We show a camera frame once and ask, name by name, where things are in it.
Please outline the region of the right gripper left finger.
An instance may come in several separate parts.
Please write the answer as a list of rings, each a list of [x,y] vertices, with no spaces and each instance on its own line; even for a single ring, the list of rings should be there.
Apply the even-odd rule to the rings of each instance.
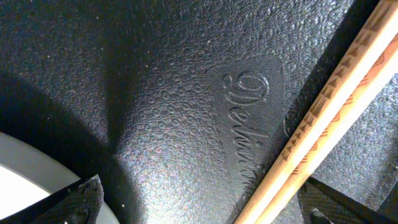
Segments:
[[[1,224],[95,224],[104,202],[98,175],[80,179],[1,220]]]

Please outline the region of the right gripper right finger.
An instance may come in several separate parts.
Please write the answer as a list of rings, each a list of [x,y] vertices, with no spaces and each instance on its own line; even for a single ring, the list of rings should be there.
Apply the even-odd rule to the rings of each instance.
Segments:
[[[305,224],[397,224],[371,208],[311,177],[300,188],[298,201]]]

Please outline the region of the grey-white plate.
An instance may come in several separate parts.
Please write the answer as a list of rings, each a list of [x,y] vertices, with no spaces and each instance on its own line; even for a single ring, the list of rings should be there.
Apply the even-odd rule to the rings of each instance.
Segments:
[[[80,179],[40,150],[1,134],[1,220]],[[118,223],[105,202],[96,223]]]

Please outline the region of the wooden chopstick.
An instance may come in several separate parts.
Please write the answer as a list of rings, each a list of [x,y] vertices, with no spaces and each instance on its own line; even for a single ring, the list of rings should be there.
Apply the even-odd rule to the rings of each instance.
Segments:
[[[290,199],[314,173],[338,141],[384,88],[397,68],[397,37],[394,37],[370,71],[365,75],[339,112],[315,141],[307,155],[294,169],[269,205],[256,220],[256,224],[270,224]]]
[[[236,223],[254,223],[397,34],[397,1],[379,1]]]

